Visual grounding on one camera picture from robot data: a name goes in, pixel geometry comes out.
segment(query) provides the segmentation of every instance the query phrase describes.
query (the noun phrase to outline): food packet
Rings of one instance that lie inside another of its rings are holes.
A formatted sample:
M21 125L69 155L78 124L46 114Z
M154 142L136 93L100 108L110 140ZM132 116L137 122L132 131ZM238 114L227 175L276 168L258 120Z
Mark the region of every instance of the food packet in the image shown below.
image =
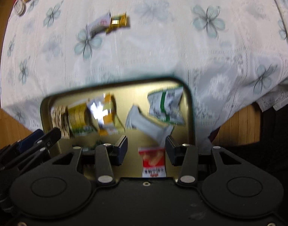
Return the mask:
M149 114L166 123L183 125L185 122L179 110L182 92L183 87L178 87L149 93Z
M165 149L159 147L139 148L143 159L142 177L166 177Z
M90 23L89 25L86 25L86 31L91 37L94 37L99 32L105 31L107 28L109 28L110 21L110 12L108 12L100 18L96 19L94 22Z
M70 128L68 121L68 108L66 106L56 106L51 109L53 127L58 127L63 139L70 138Z
M125 129L116 115L114 98L109 93L91 99L87 103L93 118L98 124L100 136L123 133Z
M84 100L68 106L68 122L75 137L85 136L97 131L90 122L90 112Z

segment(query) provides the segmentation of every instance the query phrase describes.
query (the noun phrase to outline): white snack wrapper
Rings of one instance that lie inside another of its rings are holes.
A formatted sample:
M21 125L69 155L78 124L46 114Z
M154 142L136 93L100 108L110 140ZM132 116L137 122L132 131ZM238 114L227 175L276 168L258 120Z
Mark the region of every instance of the white snack wrapper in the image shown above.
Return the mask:
M179 110L183 89L178 87L148 94L149 114L166 123L183 125L185 122Z
M104 31L110 26L110 12L96 19L94 22L86 25L88 35L94 37L97 33Z

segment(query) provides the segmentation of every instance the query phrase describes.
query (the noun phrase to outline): metal bolt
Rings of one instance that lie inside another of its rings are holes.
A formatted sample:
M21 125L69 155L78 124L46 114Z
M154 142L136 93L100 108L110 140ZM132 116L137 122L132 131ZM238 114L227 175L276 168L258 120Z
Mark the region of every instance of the metal bolt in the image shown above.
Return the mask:
M113 177L108 176L108 175L102 175L98 178L98 181L101 183L109 183L113 181Z
M184 182L184 183L192 183L192 182L195 181L195 177L189 176L189 175L185 175L185 176L182 176L182 177L180 178L180 180L181 180L182 182Z
M17 223L17 226L27 226L27 224L24 223L24 222L18 222L18 223Z
M145 187L148 187L148 186L150 186L150 185L151 185L150 182L144 182L144 183L143 183L143 186L145 186Z

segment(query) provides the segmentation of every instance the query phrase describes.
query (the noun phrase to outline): tablecloth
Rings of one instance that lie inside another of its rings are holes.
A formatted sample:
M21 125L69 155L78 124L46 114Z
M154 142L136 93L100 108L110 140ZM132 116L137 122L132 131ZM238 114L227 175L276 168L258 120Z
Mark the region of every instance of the tablecloth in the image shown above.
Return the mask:
M130 28L91 38L86 25L127 12ZM196 143L241 108L288 103L288 0L31 0L12 11L1 107L30 130L40 103L79 87L174 76L191 89Z

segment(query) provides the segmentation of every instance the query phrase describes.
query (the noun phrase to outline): tray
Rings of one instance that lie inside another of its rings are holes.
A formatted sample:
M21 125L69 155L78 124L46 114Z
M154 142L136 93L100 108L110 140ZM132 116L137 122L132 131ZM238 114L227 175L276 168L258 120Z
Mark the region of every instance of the tray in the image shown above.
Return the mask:
M148 116L149 102L147 100L147 94L153 90L172 88L180 85L184 87L180 102L180 110L185 120L185 125L174 127L171 135L178 143L194 145L195 133L191 92L183 82L175 78L145 79L86 87L46 97L42 101L40 107L43 130L46 133L53 128L51 119L52 107L69 105L78 100L97 97L103 93L111 93L114 95L116 100L116 112L122 124L125 124L128 112L131 106L135 104L139 106L141 112L150 120L166 126L166 124L158 121L156 118ZM68 151L72 146L90 147L95 144L96 140L101 140L104 143L115 143L122 135L124 134L100 137L97 133L91 133L84 137L61 139L56 145L54 145L50 152L53 156ZM123 164L120 167L113 167L115 178L142 177L142 158L138 154L138 147L157 146L157 142L140 130L126 129L125 135L128 138L128 151L125 155ZM166 154L167 176L178 178L179 170L180 167L174 167L171 165ZM94 173L91 169L86 169L85 176L89 179L93 179Z

